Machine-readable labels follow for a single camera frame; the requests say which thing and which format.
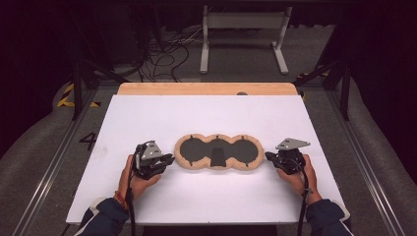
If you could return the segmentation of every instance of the sleeve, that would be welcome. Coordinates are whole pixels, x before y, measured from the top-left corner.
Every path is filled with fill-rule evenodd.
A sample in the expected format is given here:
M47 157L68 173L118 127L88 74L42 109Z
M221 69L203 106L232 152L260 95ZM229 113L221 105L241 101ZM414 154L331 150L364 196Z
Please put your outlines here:
M78 235L118 235L128 220L129 212L113 198L97 199L87 209L82 219Z
M347 209L330 200L320 200L307 207L307 221L312 227L312 235L349 236L350 213Z

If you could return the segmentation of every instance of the white tabletop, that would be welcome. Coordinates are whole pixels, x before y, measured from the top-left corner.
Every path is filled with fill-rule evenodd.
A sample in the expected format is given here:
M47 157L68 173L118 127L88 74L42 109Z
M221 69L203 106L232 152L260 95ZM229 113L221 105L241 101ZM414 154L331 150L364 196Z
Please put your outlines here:
M112 197L126 158L155 140L173 153L187 134L250 135L265 151L286 138L310 142L324 198L343 204L304 102L299 95L114 95L67 216L80 223L92 202ZM279 179L270 161L253 171L187 170L176 162L135 201L142 225L276 224L297 222L301 197Z

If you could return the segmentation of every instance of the wrist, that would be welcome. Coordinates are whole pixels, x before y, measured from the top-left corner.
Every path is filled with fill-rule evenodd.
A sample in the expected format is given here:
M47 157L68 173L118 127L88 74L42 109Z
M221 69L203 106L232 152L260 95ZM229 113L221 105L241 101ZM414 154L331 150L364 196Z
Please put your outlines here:
M310 193L307 196L307 205L311 205L315 202L318 202L322 199L322 196L319 194L319 191L317 189L311 189Z
M113 198L124 208L124 209L128 209L128 205L125 201L125 196L124 194L122 195L122 193L120 193L119 191L115 191L114 192L114 196Z

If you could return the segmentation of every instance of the hand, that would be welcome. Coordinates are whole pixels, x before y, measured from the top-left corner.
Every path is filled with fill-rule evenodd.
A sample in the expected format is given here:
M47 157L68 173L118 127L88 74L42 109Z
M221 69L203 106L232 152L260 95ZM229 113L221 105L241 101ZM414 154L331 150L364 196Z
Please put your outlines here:
M304 167L304 171L306 172L307 178L309 179L309 187L311 189L311 193L307 199L307 205L315 203L322 199L320 196L319 191L317 189L317 177L316 172L313 168L312 162L310 160L310 156L307 154L303 154L304 159L306 160L306 166ZM296 173L292 175L287 175L283 170L276 169L276 173L278 173L279 177L285 181L287 181L293 188L293 190L299 194L304 194L304 180L302 178L303 173Z
M120 180L119 180L118 191L120 193L120 196L123 199L126 198L126 191L128 190L128 179L129 179L129 171L131 167L132 158L133 156L129 155L126 161L126 166L123 169L122 174L120 176ZM132 188L133 200L136 200L138 197L140 197L144 193L144 191L147 189L147 187L154 185L160 178L161 178L161 175L155 175L151 177L149 180L144 180L144 179L138 178L137 176L132 177L131 188Z

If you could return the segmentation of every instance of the handheld controller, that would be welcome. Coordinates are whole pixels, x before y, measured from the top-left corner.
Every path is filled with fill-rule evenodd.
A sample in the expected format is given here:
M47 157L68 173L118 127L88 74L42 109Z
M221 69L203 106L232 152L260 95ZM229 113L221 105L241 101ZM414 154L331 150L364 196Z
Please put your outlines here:
M294 139L285 139L275 148L278 153L267 151L267 160L272 161L275 168L282 169L287 175L299 173L306 166L303 153L298 148L309 146L310 143Z
M149 141L136 147L132 167L136 176L148 180L162 174L174 159L171 153L163 154L155 141Z

